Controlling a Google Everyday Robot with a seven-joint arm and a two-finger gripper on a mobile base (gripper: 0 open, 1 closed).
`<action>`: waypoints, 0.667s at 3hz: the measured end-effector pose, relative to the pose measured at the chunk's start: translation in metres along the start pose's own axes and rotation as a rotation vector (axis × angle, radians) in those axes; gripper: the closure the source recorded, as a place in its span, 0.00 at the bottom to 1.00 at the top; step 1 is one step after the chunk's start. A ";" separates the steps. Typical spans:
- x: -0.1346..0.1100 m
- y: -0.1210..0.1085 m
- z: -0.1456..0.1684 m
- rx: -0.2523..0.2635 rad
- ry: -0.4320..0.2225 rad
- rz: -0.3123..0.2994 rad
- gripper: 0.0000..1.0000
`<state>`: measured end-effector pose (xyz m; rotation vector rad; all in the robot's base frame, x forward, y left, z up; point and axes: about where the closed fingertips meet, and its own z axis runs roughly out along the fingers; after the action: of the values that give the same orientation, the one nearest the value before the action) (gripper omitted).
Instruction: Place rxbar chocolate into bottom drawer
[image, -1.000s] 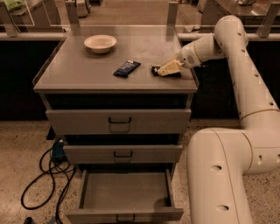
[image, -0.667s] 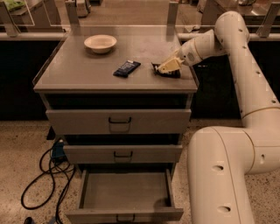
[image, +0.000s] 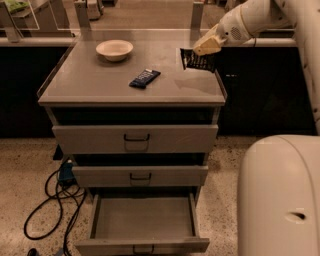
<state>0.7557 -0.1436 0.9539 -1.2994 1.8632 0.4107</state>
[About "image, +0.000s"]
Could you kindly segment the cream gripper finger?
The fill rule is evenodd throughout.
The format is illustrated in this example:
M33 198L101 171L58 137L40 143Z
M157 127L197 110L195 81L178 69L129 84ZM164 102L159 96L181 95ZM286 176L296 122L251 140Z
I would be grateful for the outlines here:
M221 50L221 46L214 37L207 39L199 39L193 46L193 51L198 56L204 56L217 53Z

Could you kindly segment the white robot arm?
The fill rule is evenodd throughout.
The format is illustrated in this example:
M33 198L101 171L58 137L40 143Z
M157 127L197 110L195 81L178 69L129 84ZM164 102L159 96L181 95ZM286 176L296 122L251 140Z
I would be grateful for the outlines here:
M247 0L193 46L199 55L291 25L320 132L320 0ZM320 136L275 135L245 153L237 188L238 256L320 256Z

